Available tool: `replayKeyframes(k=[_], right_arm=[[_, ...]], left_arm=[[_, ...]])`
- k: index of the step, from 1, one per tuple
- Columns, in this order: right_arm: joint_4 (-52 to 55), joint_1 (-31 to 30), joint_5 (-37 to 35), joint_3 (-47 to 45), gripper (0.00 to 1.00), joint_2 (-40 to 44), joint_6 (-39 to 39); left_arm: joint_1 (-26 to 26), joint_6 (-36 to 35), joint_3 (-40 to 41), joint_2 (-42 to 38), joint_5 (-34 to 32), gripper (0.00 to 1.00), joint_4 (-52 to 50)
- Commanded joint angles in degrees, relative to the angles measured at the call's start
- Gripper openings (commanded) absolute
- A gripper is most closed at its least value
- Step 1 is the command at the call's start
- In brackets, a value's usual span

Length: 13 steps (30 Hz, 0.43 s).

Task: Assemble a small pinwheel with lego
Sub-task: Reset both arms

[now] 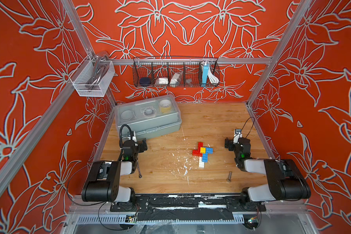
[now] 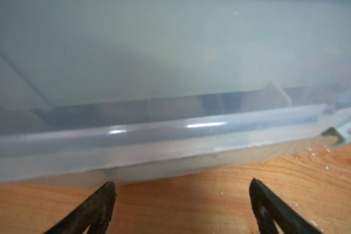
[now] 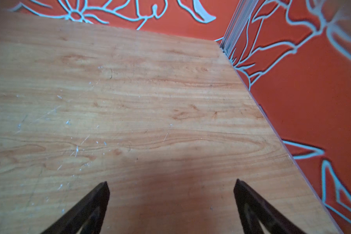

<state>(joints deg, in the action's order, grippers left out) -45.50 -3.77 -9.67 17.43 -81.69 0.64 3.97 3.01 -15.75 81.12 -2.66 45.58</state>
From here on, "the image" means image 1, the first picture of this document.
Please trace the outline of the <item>yellow lego brick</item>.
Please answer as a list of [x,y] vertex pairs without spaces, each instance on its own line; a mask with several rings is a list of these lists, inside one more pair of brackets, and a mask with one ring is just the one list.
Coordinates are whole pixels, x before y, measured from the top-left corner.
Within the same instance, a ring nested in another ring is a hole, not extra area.
[[206,154],[207,153],[206,148],[205,147],[201,147],[200,148],[200,153],[201,154]]

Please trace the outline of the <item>white lego brick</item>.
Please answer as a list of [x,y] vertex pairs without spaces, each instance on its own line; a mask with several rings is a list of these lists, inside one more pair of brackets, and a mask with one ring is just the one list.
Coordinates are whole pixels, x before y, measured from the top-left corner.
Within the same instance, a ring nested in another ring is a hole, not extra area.
[[202,158],[199,159],[199,168],[204,169],[205,167],[205,162],[202,161]]

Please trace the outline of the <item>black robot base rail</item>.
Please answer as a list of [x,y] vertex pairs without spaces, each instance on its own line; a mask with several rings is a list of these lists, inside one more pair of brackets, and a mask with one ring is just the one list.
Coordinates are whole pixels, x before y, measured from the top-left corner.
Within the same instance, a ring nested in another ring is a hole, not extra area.
[[133,213],[139,221],[244,222],[266,211],[264,202],[252,202],[240,193],[137,194],[135,201],[116,202],[113,213]]

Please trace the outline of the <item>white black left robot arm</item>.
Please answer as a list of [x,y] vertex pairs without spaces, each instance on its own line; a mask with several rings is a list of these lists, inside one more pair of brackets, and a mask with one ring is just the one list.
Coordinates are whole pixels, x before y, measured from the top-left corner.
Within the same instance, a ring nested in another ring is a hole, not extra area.
[[138,154],[148,149],[147,141],[129,139],[122,146],[121,160],[92,164],[82,189],[84,202],[136,202],[134,189],[121,186],[120,179],[139,170]]

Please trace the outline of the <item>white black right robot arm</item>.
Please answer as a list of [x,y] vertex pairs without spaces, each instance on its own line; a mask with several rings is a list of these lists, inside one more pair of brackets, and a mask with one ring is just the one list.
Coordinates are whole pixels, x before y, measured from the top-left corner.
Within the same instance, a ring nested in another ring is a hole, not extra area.
[[224,147],[234,152],[239,170],[267,178],[266,184],[242,189],[240,203],[298,201],[311,197],[311,188],[293,160],[255,159],[251,157],[251,142],[245,137],[226,138]]

